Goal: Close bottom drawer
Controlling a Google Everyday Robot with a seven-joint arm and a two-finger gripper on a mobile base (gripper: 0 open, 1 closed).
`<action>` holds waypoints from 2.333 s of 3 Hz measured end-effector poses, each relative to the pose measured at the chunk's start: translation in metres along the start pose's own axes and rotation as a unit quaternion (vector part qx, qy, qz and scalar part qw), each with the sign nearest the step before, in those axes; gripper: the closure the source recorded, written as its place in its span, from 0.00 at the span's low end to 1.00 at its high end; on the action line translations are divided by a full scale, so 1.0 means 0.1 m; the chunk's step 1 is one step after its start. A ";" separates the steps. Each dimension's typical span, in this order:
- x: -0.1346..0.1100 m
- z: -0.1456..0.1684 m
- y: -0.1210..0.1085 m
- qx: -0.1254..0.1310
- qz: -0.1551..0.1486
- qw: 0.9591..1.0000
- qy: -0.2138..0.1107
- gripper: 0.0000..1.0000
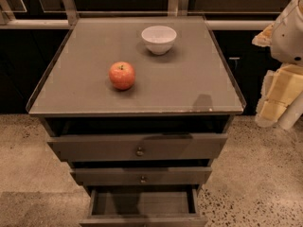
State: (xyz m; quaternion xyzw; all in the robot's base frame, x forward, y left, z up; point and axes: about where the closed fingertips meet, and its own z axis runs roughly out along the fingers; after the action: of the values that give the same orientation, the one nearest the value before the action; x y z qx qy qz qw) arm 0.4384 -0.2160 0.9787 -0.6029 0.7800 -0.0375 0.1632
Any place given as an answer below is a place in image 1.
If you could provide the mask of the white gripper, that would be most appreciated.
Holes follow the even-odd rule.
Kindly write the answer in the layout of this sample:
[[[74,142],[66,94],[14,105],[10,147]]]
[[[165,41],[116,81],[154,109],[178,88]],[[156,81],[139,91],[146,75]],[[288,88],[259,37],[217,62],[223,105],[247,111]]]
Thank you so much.
[[[252,44],[267,47],[272,44],[274,24],[268,25],[252,40]],[[303,67],[283,63],[274,71],[269,70],[262,82],[255,122],[263,128],[273,126],[303,92]]]

